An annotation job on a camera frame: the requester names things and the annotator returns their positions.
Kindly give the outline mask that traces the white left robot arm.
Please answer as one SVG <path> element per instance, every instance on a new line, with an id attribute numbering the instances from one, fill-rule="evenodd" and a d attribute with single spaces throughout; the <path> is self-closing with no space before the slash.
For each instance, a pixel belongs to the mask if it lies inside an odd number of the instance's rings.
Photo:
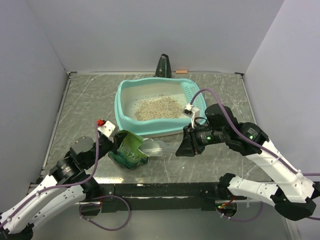
<path id="1" fill-rule="evenodd" d="M 30 240 L 41 223 L 75 203 L 95 200 L 100 186 L 86 170 L 96 169 L 99 159 L 114 148 L 106 136 L 79 138 L 35 189 L 0 215 L 0 238 Z"/>

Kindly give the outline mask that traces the green litter bag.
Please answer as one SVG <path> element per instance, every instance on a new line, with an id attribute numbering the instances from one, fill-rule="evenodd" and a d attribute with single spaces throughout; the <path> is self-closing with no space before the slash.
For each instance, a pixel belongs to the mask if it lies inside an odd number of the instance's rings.
<path id="1" fill-rule="evenodd" d="M 145 165 L 149 157 L 140 150 L 144 138 L 128 130 L 120 130 L 114 138 L 115 147 L 108 157 L 127 169 Z"/>

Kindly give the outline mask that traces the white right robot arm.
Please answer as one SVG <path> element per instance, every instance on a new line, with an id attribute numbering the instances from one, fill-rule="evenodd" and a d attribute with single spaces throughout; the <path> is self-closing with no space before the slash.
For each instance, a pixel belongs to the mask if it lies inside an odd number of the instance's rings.
<path id="1" fill-rule="evenodd" d="M 190 123 L 183 128 L 183 139 L 176 151 L 178 157 L 202 154 L 208 145 L 224 143 L 259 166 L 273 181 L 262 183 L 241 178 L 232 173 L 220 177 L 217 192 L 223 199 L 246 197 L 273 206 L 283 217 L 298 221 L 310 218 L 315 209 L 313 201 L 320 195 L 320 184 L 305 177 L 293 167 L 270 140 L 252 122 L 238 122 L 229 107 L 216 103 L 205 110 L 205 124 L 200 124 L 200 110 L 187 104 L 183 114 Z"/>

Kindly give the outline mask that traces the teal litter box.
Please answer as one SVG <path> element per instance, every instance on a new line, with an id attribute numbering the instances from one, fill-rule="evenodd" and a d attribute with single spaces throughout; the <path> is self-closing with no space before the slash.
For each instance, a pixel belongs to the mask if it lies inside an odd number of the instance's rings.
<path id="1" fill-rule="evenodd" d="M 147 138 L 179 134 L 183 127 L 190 123 L 189 117 L 182 113 L 180 118 L 138 121 L 134 117 L 137 105 L 141 100 L 166 95 L 178 100 L 184 108 L 199 89 L 194 81 L 186 78 L 147 77 L 123 80 L 118 86 L 114 100 L 116 123 L 121 130 L 128 130 Z"/>

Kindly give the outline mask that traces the clear plastic scoop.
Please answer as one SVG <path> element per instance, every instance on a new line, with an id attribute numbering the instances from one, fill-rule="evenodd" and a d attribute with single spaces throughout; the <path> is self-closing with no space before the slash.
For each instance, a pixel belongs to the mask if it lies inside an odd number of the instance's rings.
<path id="1" fill-rule="evenodd" d="M 148 157 L 162 157 L 166 153 L 175 154 L 178 146 L 166 144 L 162 140 L 146 138 L 140 145 L 139 150 Z"/>

